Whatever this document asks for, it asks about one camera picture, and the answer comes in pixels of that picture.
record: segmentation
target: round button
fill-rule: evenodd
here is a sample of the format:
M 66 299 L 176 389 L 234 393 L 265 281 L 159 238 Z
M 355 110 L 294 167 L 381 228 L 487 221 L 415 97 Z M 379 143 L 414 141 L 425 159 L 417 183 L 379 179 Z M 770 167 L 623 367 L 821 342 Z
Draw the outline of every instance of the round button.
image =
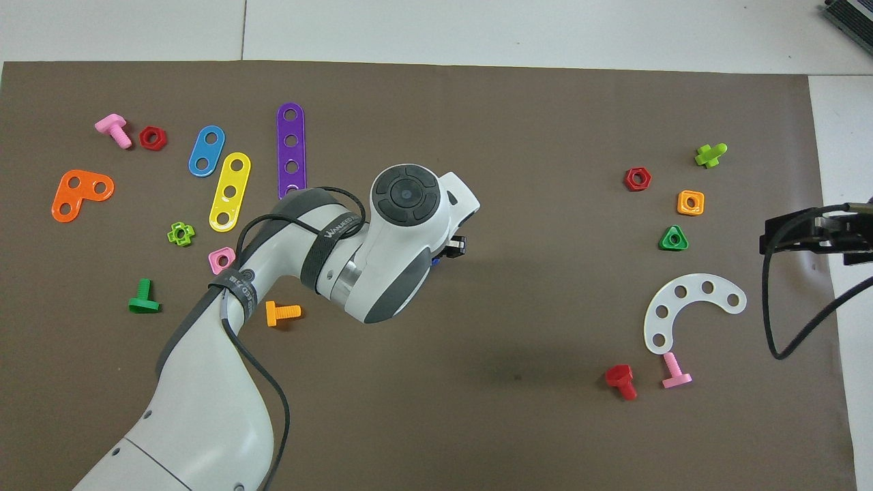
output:
M 422 202 L 424 188 L 413 179 L 401 179 L 391 186 L 391 201 L 402 208 L 414 208 Z

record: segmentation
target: pink nut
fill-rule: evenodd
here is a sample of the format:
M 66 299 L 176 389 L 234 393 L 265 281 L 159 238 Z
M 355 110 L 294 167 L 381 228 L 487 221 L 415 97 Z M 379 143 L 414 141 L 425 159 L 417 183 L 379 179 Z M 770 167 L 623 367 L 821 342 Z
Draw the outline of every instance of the pink nut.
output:
M 209 257 L 212 274 L 219 274 L 227 269 L 227 266 L 230 266 L 230 263 L 237 259 L 237 254 L 229 247 L 222 247 L 217 251 L 210 252 Z
M 107 117 L 103 118 L 100 121 L 94 123 L 94 128 L 97 131 L 101 132 L 103 135 L 110 135 L 112 139 L 118 143 L 119 147 L 123 149 L 129 149 L 131 145 L 134 143 L 130 141 L 130 138 L 124 133 L 122 127 L 127 124 L 127 121 L 124 121 L 124 118 L 121 116 L 112 113 Z
M 661 382 L 664 389 L 687 384 L 691 381 L 691 375 L 682 373 L 682 369 L 679 368 L 679 363 L 676 361 L 676 355 L 673 355 L 671 351 L 663 354 L 663 360 L 667 363 L 667 369 L 670 370 L 670 378 Z

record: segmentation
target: circular button pad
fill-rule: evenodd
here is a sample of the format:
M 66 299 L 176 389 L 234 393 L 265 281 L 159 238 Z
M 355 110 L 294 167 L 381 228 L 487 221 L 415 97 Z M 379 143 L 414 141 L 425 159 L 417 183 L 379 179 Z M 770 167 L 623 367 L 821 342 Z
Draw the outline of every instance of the circular button pad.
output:
M 394 225 L 410 227 L 427 221 L 439 201 L 437 178 L 414 163 L 382 172 L 373 186 L 376 211 Z

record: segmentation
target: blue plastic part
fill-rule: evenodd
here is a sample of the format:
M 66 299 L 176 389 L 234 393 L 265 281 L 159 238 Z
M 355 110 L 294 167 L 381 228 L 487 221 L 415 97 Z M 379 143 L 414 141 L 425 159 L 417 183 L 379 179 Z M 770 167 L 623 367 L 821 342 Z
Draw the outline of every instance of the blue plastic part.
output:
M 212 143 L 206 142 L 206 137 L 210 134 L 216 136 L 216 140 Z M 201 129 L 197 141 L 194 142 L 194 149 L 191 150 L 191 157 L 188 159 L 188 170 L 197 177 L 209 176 L 218 167 L 222 149 L 224 149 L 223 129 L 214 125 Z M 201 159 L 206 161 L 206 169 L 197 168 L 197 162 Z

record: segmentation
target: plastic toy piece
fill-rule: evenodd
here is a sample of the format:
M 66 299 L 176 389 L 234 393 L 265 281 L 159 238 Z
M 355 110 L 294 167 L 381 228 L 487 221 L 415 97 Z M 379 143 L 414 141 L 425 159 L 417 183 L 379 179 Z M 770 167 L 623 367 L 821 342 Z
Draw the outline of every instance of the plastic toy piece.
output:
M 303 309 L 300 305 L 287 305 L 279 307 L 275 301 L 267 301 L 267 325 L 271 328 L 276 327 L 276 321 L 282 319 L 297 319 L 303 315 Z
M 684 251 L 688 248 L 688 239 L 679 225 L 672 225 L 661 237 L 658 247 L 665 251 Z
M 719 143 L 715 148 L 709 145 L 704 145 L 698 149 L 698 156 L 694 160 L 698 165 L 705 165 L 707 169 L 712 169 L 718 165 L 718 158 L 725 154 L 727 145 Z
M 237 253 L 234 252 L 234 250 L 230 247 L 222 247 L 217 251 L 210 252 L 209 258 L 210 267 L 212 268 L 212 274 L 219 274 L 224 271 L 227 266 L 230 266 L 230 263 L 232 263 L 237 258 Z
M 682 373 L 682 369 L 679 368 L 679 363 L 676 361 L 676 356 L 673 355 L 672 352 L 668 351 L 664 353 L 663 360 L 667 363 L 667 370 L 670 371 L 670 378 L 667 378 L 661 382 L 664 389 L 676 387 L 677 385 L 687 384 L 691 381 L 691 375 L 687 373 Z
M 224 149 L 224 130 L 218 126 L 208 126 L 200 130 L 191 157 L 188 159 L 188 170 L 197 177 L 210 176 L 218 167 L 218 159 Z
M 692 190 L 683 190 L 679 193 L 676 211 L 683 215 L 696 217 L 704 214 L 704 193 Z
M 82 201 L 106 201 L 113 192 L 115 182 L 111 177 L 86 170 L 70 170 L 60 178 L 52 201 L 52 216 L 62 224 L 72 222 L 82 209 Z
M 134 143 L 130 141 L 130 138 L 127 137 L 127 134 L 124 133 L 124 125 L 127 124 L 127 121 L 124 121 L 124 118 L 121 116 L 112 113 L 107 117 L 103 118 L 100 121 L 94 123 L 94 128 L 97 131 L 101 132 L 103 135 L 110 135 L 112 139 L 118 143 L 119 147 L 123 149 L 129 149 Z
M 188 247 L 191 245 L 191 238 L 195 235 L 194 227 L 186 225 L 184 222 L 176 222 L 170 226 L 167 239 L 177 246 Z
M 229 232 L 237 224 L 250 171 L 251 160 L 242 152 L 234 152 L 224 159 L 210 211 L 212 230 Z
M 288 102 L 276 113 L 278 198 L 306 188 L 306 129 L 303 107 Z
M 148 299 L 148 292 L 152 289 L 152 280 L 140 279 L 140 285 L 136 288 L 136 298 L 127 302 L 127 308 L 135 314 L 153 314 L 161 310 L 161 304 Z
M 645 190 L 651 182 L 652 175 L 645 167 L 632 167 L 624 175 L 624 185 L 632 191 Z
M 746 309 L 746 294 L 738 286 L 715 274 L 693 273 L 680 276 L 657 291 L 643 322 L 646 348 L 656 355 L 673 349 L 673 321 L 686 305 L 708 301 L 728 314 L 739 314 Z M 656 336 L 663 344 L 656 344 Z
M 157 126 L 146 126 L 140 132 L 140 146 L 154 152 L 167 144 L 167 132 Z
M 606 383 L 610 387 L 616 387 L 626 401 L 636 399 L 636 389 L 630 382 L 634 379 L 634 373 L 630 371 L 630 365 L 616 365 L 606 372 Z

